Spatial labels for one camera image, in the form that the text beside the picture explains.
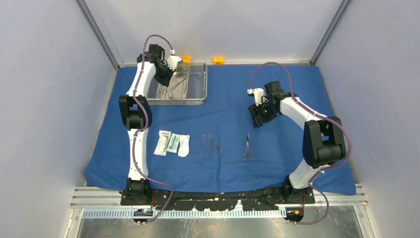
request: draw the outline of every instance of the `blue tablecloth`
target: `blue tablecloth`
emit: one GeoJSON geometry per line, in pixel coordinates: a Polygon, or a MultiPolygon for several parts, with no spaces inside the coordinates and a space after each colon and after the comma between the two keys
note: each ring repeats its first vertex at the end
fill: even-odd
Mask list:
{"type": "MultiPolygon", "coordinates": [[[[279,116],[254,128],[248,107],[254,99],[247,95],[248,83],[257,66],[223,65],[208,68],[208,98],[200,106],[151,106],[153,125],[147,138],[149,176],[170,183],[176,191],[234,192],[279,186],[302,160],[303,131],[286,116],[279,116]],[[154,155],[159,130],[190,135],[187,157],[168,153],[154,155]],[[212,134],[211,155],[208,141],[200,155],[203,134],[212,134]],[[254,161],[242,160],[246,135],[250,134],[254,161]],[[220,140],[217,156],[215,137],[220,140]]],[[[316,66],[287,66],[294,92],[320,113],[332,116],[332,107],[316,66]]],[[[121,68],[110,97],[105,119],[93,156],[85,169],[89,186],[124,189],[130,165],[127,130],[122,124],[118,97],[131,86],[135,67],[121,68]]],[[[289,91],[286,73],[278,66],[266,66],[255,76],[253,88],[280,80],[289,91]]],[[[355,194],[350,166],[320,175],[314,185],[326,192],[355,194]]],[[[169,189],[152,183],[152,187],[169,189]]]]}

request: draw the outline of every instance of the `inner metal tray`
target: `inner metal tray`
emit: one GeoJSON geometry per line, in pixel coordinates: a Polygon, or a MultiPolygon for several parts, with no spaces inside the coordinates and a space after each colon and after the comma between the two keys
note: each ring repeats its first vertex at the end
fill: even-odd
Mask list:
{"type": "Polygon", "coordinates": [[[201,105],[206,102],[206,99],[207,65],[205,63],[179,65],[175,69],[169,87],[164,87],[156,80],[152,80],[147,95],[149,105],[201,105]],[[177,83],[180,84],[173,88],[173,95],[165,91],[169,91],[177,83]]]}

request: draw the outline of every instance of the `metal instrument in tray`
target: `metal instrument in tray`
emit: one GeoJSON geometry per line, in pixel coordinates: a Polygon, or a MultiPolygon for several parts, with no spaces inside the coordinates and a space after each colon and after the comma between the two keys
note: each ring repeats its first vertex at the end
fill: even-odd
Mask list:
{"type": "Polygon", "coordinates": [[[184,63],[173,73],[168,87],[152,81],[149,105],[201,105],[207,98],[207,65],[184,63]]]}

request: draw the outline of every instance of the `metal tray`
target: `metal tray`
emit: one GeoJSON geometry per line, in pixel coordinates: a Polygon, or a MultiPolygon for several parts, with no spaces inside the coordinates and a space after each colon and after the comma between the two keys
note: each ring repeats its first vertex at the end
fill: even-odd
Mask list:
{"type": "Polygon", "coordinates": [[[178,66],[172,75],[169,86],[158,85],[156,98],[159,99],[184,99],[187,98],[190,68],[178,66]]]}
{"type": "Polygon", "coordinates": [[[171,78],[169,87],[160,85],[152,80],[147,95],[149,105],[201,105],[207,99],[207,65],[205,63],[183,63],[179,65],[171,78]],[[164,90],[173,90],[173,95],[167,95],[164,90]]]}

